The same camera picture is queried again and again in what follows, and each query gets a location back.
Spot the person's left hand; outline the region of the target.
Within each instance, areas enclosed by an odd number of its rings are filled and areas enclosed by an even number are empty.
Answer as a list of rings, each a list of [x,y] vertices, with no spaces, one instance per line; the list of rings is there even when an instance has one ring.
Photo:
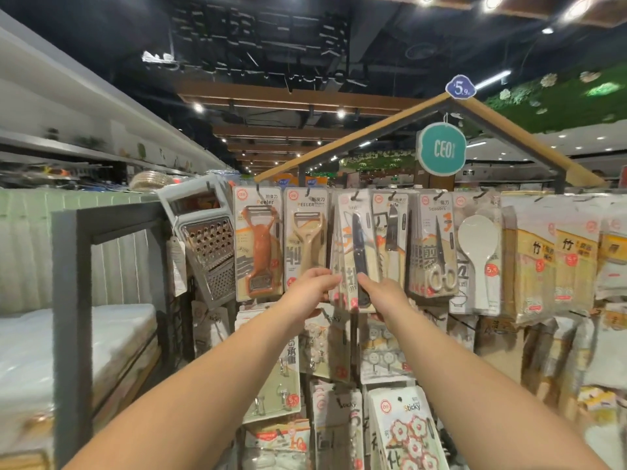
[[[314,291],[314,268],[310,268],[288,287],[279,300],[278,307],[291,322],[304,324],[314,314],[319,303]]]

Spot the blue folding knife packet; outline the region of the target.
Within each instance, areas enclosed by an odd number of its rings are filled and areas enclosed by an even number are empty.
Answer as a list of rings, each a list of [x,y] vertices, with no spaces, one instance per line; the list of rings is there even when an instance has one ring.
[[[367,190],[342,190],[337,197],[343,304],[351,313],[373,314],[370,295],[360,285],[364,274],[375,282],[380,280],[380,264],[372,215],[371,195]]]

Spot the person's right forearm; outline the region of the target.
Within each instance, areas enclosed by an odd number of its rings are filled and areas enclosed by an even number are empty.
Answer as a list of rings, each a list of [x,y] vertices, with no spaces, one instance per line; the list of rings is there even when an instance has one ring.
[[[383,317],[470,470],[610,470],[535,396],[409,304]]]

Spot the person's left forearm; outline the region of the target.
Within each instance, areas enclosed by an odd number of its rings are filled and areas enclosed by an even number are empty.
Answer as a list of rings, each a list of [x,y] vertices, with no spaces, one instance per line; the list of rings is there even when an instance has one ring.
[[[320,301],[304,292],[286,294],[143,395],[63,470],[211,468],[233,439],[281,352]]]

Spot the beige peeler packet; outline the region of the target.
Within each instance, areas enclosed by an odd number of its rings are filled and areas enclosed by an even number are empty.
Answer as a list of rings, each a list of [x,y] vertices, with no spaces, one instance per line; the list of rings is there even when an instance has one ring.
[[[288,289],[311,268],[327,267],[329,194],[325,189],[284,190],[283,275]]]

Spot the white scissors packet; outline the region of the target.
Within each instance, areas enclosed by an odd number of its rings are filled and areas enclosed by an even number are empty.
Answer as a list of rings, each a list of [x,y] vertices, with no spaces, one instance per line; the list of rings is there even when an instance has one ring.
[[[411,198],[410,292],[426,299],[458,292],[453,197],[446,190],[419,189]]]

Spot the metal hooks packet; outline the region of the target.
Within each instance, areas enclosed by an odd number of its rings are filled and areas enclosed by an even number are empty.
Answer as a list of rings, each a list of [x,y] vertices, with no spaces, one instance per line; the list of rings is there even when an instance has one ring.
[[[261,390],[247,410],[243,424],[297,414],[302,409],[299,337],[281,351]]]

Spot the grey sticky hooks packet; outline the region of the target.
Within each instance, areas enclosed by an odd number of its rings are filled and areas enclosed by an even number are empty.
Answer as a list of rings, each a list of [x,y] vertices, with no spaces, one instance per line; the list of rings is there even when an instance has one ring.
[[[315,470],[364,470],[364,411],[353,385],[310,384]]]

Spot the flower sticky hooks packet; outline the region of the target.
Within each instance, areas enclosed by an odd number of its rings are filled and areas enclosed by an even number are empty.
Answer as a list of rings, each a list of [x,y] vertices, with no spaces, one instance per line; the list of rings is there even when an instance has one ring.
[[[374,470],[449,470],[421,387],[377,388],[367,398]]]

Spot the yellow bamboo utensil packet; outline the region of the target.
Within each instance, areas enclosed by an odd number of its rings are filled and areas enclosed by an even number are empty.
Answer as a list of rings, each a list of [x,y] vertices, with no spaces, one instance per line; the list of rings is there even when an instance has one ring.
[[[596,301],[627,297],[627,194],[601,197]]]
[[[594,304],[601,210],[591,198],[557,196],[555,218],[555,307],[587,313]]]
[[[549,199],[501,197],[503,311],[517,326],[536,324],[555,312],[555,218]]]

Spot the stack of plastic wrapped goods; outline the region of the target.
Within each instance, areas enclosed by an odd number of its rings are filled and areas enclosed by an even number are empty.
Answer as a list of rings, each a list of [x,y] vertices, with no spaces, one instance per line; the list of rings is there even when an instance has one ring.
[[[158,363],[158,316],[150,303],[95,306],[61,331],[40,309],[0,319],[0,461],[54,456],[58,407],[85,430],[104,428]]]

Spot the pale green padded panel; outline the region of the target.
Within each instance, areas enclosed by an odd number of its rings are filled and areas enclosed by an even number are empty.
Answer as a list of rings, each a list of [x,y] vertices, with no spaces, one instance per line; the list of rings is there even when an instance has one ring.
[[[122,191],[0,189],[0,316],[52,307],[51,214],[154,202]],[[91,248],[92,305],[150,303],[146,232]]]

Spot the wooden roof display frame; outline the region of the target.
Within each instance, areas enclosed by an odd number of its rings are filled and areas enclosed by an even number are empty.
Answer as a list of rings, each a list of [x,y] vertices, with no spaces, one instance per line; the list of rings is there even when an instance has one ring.
[[[469,117],[503,143],[522,150],[536,163],[549,170],[553,170],[557,174],[555,179],[556,185],[561,181],[564,184],[582,188],[605,188],[607,186],[607,182],[603,178],[592,173],[590,170],[556,149],[545,145],[533,134],[525,131],[522,127],[516,125],[514,122],[480,101],[474,98],[456,100],[448,93],[442,93],[425,102],[420,102],[411,108],[386,117],[368,127],[311,150],[301,157],[290,160],[285,164],[276,166],[262,173],[258,173],[253,179],[255,182],[260,183],[261,181],[272,179],[275,175],[293,169],[301,171],[305,170],[309,165],[323,164],[336,154],[342,154],[356,149],[365,141],[378,139],[381,136],[390,134],[436,112],[456,112]]]

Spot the grey metal shelf frame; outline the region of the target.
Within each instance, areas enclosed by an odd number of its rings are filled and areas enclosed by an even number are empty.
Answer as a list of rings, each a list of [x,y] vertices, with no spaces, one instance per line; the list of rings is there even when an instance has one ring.
[[[166,213],[158,202],[51,214],[54,460],[61,470],[93,436],[91,247],[146,230],[150,295],[157,311],[160,380],[174,372]]]

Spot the white wall shelf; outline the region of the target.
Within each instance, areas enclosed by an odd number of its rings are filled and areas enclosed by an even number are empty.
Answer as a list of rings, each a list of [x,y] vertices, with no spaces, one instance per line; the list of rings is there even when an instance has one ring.
[[[0,151],[175,175],[233,169],[0,9]]]

